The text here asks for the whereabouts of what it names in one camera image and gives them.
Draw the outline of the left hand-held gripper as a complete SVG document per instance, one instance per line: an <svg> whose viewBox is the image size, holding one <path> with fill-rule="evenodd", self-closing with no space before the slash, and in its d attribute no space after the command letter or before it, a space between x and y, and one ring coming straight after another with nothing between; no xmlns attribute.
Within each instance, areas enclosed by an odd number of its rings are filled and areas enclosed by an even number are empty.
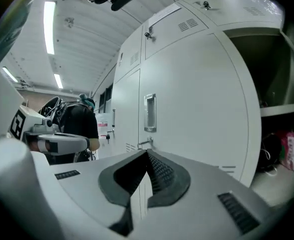
<svg viewBox="0 0 294 240"><path fill-rule="evenodd" d="M53 156L62 156L82 152L89 148L88 138L75 134L60 133L58 125L31 108L21 105L16 112L9 133L25 142L27 135L37 136L40 152Z"/></svg>

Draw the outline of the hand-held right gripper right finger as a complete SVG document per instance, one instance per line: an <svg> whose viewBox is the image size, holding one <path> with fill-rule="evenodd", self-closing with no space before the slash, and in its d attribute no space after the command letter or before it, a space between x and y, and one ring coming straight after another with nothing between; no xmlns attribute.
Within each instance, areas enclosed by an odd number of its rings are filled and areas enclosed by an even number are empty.
<svg viewBox="0 0 294 240"><path fill-rule="evenodd" d="M153 207L133 229L134 240L235 240L262 225L272 210L254 191L221 169L175 154L190 186L170 206Z"/></svg>

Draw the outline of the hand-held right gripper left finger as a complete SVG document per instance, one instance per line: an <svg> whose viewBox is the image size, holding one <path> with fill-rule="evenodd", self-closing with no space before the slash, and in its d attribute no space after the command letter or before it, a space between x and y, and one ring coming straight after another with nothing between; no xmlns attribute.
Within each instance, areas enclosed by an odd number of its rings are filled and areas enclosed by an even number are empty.
<svg viewBox="0 0 294 240"><path fill-rule="evenodd" d="M41 189L60 224L63 240L137 240L110 228L120 222L125 209L110 203L98 185L104 168L134 154L49 165L44 154L32 152Z"/></svg>

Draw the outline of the grey metal locker door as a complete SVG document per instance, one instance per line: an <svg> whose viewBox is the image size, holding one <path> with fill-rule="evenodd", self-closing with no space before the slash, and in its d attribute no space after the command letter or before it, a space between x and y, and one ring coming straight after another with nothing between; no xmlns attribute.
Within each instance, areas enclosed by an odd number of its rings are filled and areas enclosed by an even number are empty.
<svg viewBox="0 0 294 240"><path fill-rule="evenodd" d="M218 37L195 33L145 60L126 143L215 166L242 180L248 115L235 66Z"/></svg>

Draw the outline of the beige metal locker bank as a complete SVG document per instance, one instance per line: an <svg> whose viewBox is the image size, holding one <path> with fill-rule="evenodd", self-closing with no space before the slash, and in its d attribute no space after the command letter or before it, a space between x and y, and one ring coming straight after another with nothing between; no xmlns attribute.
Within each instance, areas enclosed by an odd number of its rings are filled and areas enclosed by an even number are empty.
<svg viewBox="0 0 294 240"><path fill-rule="evenodd" d="M210 10L203 8L209 2ZM112 93L113 155L137 150L126 143L133 128L142 63L167 46L193 34L215 34L229 54L243 89L248 115L248 148L242 180L270 206L294 198L294 171L280 161L258 171L261 141L279 131L294 132L294 25L270 0L179 0L180 10L153 26L148 20L122 44ZM146 40L149 32L155 41Z"/></svg>

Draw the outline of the white notice pink band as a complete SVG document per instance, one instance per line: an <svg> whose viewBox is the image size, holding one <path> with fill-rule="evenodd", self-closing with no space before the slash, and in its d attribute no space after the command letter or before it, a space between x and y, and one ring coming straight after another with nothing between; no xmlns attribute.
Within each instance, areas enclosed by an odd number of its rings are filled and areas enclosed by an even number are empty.
<svg viewBox="0 0 294 240"><path fill-rule="evenodd" d="M96 120L99 138L105 137L110 128L111 114L98 113L96 114Z"/></svg>

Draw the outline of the black-framed frosted window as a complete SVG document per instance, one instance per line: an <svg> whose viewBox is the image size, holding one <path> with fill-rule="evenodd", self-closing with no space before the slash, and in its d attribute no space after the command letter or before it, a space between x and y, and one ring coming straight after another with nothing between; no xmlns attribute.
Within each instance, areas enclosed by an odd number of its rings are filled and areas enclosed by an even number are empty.
<svg viewBox="0 0 294 240"><path fill-rule="evenodd" d="M99 100L99 107L104 106L105 103L111 99L112 97L112 89L113 85L110 85L105 89L105 91L100 95L100 100Z"/></svg>

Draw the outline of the black pouch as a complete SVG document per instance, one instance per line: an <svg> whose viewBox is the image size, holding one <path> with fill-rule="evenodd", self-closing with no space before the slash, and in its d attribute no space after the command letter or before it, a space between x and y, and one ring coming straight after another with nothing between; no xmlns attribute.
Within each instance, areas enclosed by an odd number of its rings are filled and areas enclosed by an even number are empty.
<svg viewBox="0 0 294 240"><path fill-rule="evenodd" d="M261 141L257 170L267 171L277 164L281 149L281 141L277 135L272 133L264 137Z"/></svg>

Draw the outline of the pink patterned bag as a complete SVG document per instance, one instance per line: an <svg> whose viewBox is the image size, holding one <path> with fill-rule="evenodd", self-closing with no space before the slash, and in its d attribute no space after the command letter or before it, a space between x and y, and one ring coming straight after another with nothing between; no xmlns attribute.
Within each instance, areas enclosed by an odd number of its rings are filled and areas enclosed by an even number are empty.
<svg viewBox="0 0 294 240"><path fill-rule="evenodd" d="M285 168L294 172L294 132L279 131L277 136L281 143L279 161Z"/></svg>

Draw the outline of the white paper label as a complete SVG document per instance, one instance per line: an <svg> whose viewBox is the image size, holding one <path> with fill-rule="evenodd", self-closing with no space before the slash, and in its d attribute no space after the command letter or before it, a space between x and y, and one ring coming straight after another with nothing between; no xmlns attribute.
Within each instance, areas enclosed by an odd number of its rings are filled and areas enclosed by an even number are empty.
<svg viewBox="0 0 294 240"><path fill-rule="evenodd" d="M175 11L180 10L181 7L177 5L176 3L173 3L163 10L159 11L158 13L154 14L149 20L148 20L148 26L151 27L163 18L167 17L168 15L174 13Z"/></svg>

